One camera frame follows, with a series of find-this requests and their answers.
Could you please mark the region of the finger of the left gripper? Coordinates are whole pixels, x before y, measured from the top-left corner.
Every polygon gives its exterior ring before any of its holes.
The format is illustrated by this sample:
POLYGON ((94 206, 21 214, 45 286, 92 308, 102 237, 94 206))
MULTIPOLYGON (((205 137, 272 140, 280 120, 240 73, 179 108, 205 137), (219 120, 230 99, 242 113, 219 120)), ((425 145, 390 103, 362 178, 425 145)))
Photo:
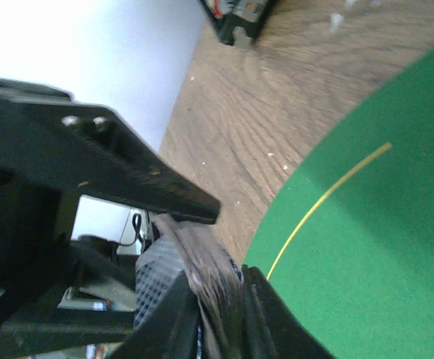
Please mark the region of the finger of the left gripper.
POLYGON ((181 221, 214 224, 221 208, 99 105, 0 95, 0 168, 50 188, 181 221))

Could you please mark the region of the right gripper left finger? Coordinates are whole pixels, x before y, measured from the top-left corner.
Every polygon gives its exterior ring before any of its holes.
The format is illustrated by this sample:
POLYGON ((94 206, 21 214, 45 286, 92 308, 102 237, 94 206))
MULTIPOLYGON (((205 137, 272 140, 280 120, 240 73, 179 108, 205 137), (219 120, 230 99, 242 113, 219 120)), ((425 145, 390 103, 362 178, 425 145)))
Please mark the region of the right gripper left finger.
POLYGON ((149 319, 110 357, 196 358, 198 323, 198 301, 181 272, 149 319))

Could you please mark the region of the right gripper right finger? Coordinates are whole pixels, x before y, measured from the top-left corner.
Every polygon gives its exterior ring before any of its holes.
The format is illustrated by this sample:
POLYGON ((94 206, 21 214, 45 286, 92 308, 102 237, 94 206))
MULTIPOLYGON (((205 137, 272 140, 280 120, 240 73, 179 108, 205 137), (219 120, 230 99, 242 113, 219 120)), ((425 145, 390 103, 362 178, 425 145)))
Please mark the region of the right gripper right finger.
POLYGON ((242 275, 244 358, 333 357, 300 325, 261 270, 244 265, 242 275))

